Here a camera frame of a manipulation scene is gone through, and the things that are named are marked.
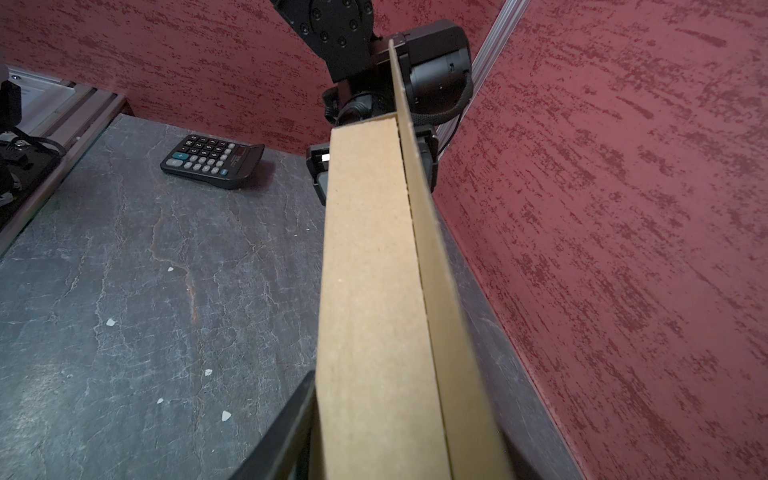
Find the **black calculator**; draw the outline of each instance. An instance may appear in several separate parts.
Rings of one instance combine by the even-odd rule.
[[[242,185],[261,160],[263,145],[241,145],[216,138],[187,135],[160,164],[180,175],[231,190]]]

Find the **brown cardboard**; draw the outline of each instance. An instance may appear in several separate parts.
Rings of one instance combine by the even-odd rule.
[[[511,478],[390,59],[397,114],[331,133],[316,476]]]

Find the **table surface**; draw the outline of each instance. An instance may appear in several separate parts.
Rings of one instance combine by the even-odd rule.
[[[1,479],[227,478],[314,367],[303,159],[266,150],[221,190],[160,170],[189,133],[118,116],[0,260]],[[580,478],[444,234],[515,468]]]

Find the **red textured wall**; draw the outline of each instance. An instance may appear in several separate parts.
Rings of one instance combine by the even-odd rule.
[[[380,35],[448,18],[477,52],[502,0],[373,3]],[[267,0],[10,0],[0,25],[10,65],[125,94],[138,117],[295,153],[328,141],[325,63]]]
[[[436,194],[589,478],[768,478],[768,4],[531,0]]]

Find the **red wall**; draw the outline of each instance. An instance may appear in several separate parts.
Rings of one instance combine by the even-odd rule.
[[[436,200],[589,478],[768,478],[768,4],[532,0]]]
[[[373,3],[380,35],[448,18],[477,52],[502,0]],[[0,25],[10,65],[125,94],[138,117],[296,153],[328,141],[325,63],[267,0],[10,0]]]

